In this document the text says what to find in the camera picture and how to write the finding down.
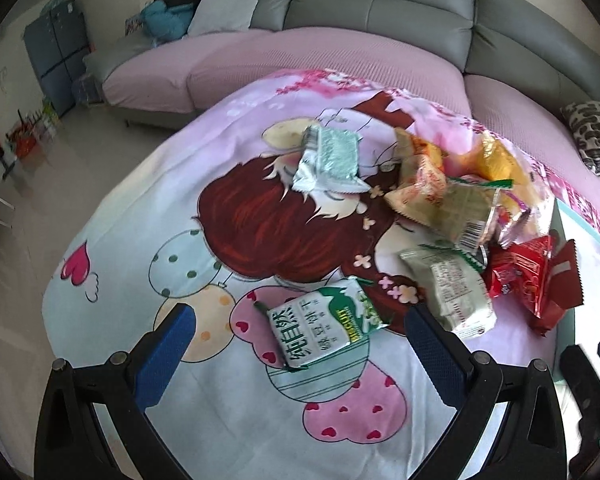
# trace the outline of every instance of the white pillow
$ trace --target white pillow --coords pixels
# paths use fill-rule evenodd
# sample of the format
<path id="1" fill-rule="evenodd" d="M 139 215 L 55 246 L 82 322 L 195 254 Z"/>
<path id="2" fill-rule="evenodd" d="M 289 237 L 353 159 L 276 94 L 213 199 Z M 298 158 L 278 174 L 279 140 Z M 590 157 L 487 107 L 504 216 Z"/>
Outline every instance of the white pillow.
<path id="1" fill-rule="evenodd" d="M 248 30 L 258 0 L 201 0 L 187 33 Z"/>

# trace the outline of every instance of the black and white patterned pillow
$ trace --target black and white patterned pillow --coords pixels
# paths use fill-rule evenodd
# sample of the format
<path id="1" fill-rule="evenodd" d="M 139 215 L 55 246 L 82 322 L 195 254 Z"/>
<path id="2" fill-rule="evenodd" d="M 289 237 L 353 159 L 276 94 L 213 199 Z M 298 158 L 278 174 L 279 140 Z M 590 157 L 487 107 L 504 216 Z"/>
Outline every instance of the black and white patterned pillow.
<path id="1" fill-rule="evenodd" d="M 600 101 L 570 104 L 562 109 L 584 165 L 600 177 Z"/>

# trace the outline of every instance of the red wrapper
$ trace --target red wrapper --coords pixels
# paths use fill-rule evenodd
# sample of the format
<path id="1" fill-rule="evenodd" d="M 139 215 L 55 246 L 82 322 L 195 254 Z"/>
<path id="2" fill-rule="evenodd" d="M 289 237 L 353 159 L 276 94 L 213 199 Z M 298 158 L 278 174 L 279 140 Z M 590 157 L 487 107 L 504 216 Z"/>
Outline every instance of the red wrapper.
<path id="1" fill-rule="evenodd" d="M 535 238 L 509 249 L 494 248 L 485 273 L 492 298 L 513 292 L 534 315 L 529 326 L 544 335 L 566 310 L 583 303 L 575 242 L 569 240 L 552 256 L 551 236 Z"/>

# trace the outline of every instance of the barcode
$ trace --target barcode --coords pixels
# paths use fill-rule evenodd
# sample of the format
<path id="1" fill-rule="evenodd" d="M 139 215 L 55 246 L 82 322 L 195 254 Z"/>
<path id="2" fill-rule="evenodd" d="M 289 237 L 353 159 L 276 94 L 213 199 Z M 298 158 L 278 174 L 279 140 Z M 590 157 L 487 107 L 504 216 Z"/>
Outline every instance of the barcode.
<path id="1" fill-rule="evenodd" d="M 464 231 L 462 231 L 460 240 L 457 243 L 458 248 L 469 254 L 475 254 L 480 245 L 480 238 L 484 233 L 485 225 L 485 222 L 466 222 Z"/>

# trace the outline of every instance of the teal cloth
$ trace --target teal cloth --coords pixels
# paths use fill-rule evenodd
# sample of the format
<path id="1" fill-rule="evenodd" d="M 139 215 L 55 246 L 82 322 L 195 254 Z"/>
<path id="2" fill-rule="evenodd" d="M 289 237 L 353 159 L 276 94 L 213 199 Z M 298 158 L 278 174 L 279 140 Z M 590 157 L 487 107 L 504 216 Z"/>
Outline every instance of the teal cloth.
<path id="1" fill-rule="evenodd" d="M 162 0 L 147 5 L 140 15 L 148 33 L 160 41 L 179 40 L 193 19 L 193 4 L 170 7 Z"/>

